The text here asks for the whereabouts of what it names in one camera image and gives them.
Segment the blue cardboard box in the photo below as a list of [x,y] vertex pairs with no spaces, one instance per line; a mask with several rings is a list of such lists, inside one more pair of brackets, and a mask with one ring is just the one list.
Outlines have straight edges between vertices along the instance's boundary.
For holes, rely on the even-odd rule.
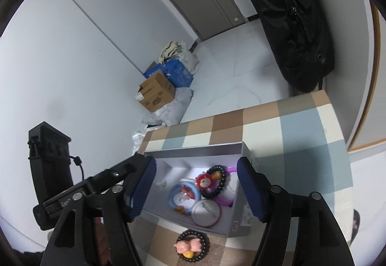
[[155,62],[143,73],[145,78],[160,70],[175,88],[189,88],[193,82],[193,75],[187,70],[184,64],[176,60],[168,60],[164,65]]

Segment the black backpack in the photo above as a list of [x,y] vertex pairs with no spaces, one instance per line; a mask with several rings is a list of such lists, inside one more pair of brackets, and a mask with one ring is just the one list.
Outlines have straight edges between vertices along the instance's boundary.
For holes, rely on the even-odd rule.
[[319,0],[256,0],[255,9],[284,79],[310,93],[334,69],[334,44]]

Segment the checkered table mat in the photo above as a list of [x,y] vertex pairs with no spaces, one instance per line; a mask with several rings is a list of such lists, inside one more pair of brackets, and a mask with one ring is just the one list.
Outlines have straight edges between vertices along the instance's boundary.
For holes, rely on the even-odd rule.
[[[338,118],[323,90],[147,132],[139,152],[240,141],[271,183],[300,195],[320,192],[350,246],[351,166]],[[143,265],[189,264],[167,248],[183,227],[145,211],[138,219],[129,228]],[[190,265],[251,265],[264,226],[256,218],[250,223],[248,236],[225,240],[210,235],[209,257]]]

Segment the grey cardboard box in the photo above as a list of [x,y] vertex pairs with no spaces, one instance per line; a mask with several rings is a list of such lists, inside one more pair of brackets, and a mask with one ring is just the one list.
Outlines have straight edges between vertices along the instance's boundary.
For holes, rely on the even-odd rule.
[[[219,237],[250,233],[253,214],[240,185],[237,161],[247,157],[257,167],[244,142],[148,151],[156,161],[156,176],[144,212],[181,227]],[[200,227],[191,218],[200,200],[220,205],[221,217],[212,227]]]

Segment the white bag with cloth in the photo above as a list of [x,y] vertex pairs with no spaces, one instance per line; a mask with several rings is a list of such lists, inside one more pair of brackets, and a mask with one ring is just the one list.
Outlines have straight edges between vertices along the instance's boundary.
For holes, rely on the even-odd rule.
[[158,62],[164,66],[170,60],[179,60],[192,75],[196,74],[200,68],[198,58],[188,50],[183,41],[170,41],[162,50]]

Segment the white crumpled plastic bag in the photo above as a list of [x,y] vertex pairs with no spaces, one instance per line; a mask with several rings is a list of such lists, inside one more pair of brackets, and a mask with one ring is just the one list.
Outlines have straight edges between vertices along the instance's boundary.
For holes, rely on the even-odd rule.
[[133,150],[132,150],[132,154],[135,154],[139,151],[141,145],[142,145],[142,142],[145,138],[145,135],[146,135],[146,131],[136,131],[134,133],[134,135],[132,136],[132,141],[133,141]]

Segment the grey plastic parcel bag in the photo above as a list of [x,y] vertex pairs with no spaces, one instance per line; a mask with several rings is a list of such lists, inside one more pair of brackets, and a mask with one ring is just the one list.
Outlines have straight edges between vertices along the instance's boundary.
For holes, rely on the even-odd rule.
[[190,105],[193,94],[194,92],[190,88],[177,88],[173,101],[157,109],[154,113],[146,114],[141,122],[151,126],[179,124]]

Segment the brown cardboard box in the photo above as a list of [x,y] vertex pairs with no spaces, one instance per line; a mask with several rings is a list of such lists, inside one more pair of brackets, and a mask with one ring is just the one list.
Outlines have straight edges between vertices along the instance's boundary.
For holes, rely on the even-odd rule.
[[149,112],[153,113],[174,100],[175,87],[158,70],[142,82],[135,99]]

